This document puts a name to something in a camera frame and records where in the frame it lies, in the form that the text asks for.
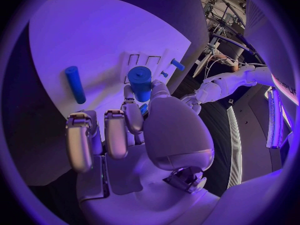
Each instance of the curved white surface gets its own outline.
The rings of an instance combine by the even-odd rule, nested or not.
[[[120,0],[48,0],[30,20],[29,42],[38,76],[55,106],[65,118],[95,110],[102,140],[104,112],[120,109],[124,100],[120,77],[128,65],[126,56],[162,56],[155,74],[167,71],[168,78],[159,77],[167,82],[175,70],[171,60],[180,61],[191,44],[165,21]],[[145,65],[147,56],[141,55],[137,65]],[[84,104],[76,103],[65,77],[69,66],[78,67]]]

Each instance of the metal rod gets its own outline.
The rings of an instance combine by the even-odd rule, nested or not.
[[[237,19],[240,21],[240,23],[246,27],[245,23],[243,22],[242,18],[238,15],[238,13],[233,9],[233,7],[231,6],[231,4],[229,2],[226,2],[225,0],[222,0],[229,8],[230,10],[234,13],[234,15],[236,15]]]
[[[245,47],[242,44],[238,43],[237,41],[234,41],[234,40],[232,40],[232,39],[230,39],[228,37],[225,37],[225,36],[222,36],[222,35],[219,35],[219,34],[216,34],[216,33],[212,33],[212,32],[210,34],[212,36],[214,36],[215,38],[219,38],[219,39],[225,40],[225,41],[230,42],[230,43],[232,43],[232,44],[234,44],[234,45],[236,45],[236,46],[238,46],[238,47],[240,47],[240,48],[242,48],[242,49],[244,49],[244,50],[246,50],[248,52],[252,52],[248,47]]]

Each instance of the white board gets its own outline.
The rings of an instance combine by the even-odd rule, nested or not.
[[[175,70],[171,59],[180,61],[191,44],[165,21],[120,0],[48,0],[30,19],[29,42],[38,76],[55,106],[65,118],[95,110],[102,140],[104,112],[120,109],[124,100],[126,54],[162,56],[153,69],[166,70],[169,77],[156,70],[155,78],[167,82]],[[64,71],[70,66],[78,67],[84,104],[76,102],[67,82]]]

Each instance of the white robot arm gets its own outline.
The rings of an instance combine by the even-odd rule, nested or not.
[[[181,100],[196,113],[200,113],[200,104],[217,101],[233,94],[240,86],[251,87],[257,83],[274,86],[270,70],[267,67],[255,68],[253,65],[246,65],[237,72],[221,73],[203,80],[199,89],[185,95]]]

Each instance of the white panel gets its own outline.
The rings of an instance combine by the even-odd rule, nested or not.
[[[120,109],[128,71],[128,54],[148,56],[153,78],[167,82],[191,42],[165,21],[120,0],[48,0],[31,18],[29,41],[38,76],[51,100],[66,118],[80,110],[96,110],[102,140],[104,112]],[[129,66],[135,63],[132,56]],[[77,66],[86,96],[77,104],[64,70]],[[160,75],[161,70],[169,74]]]

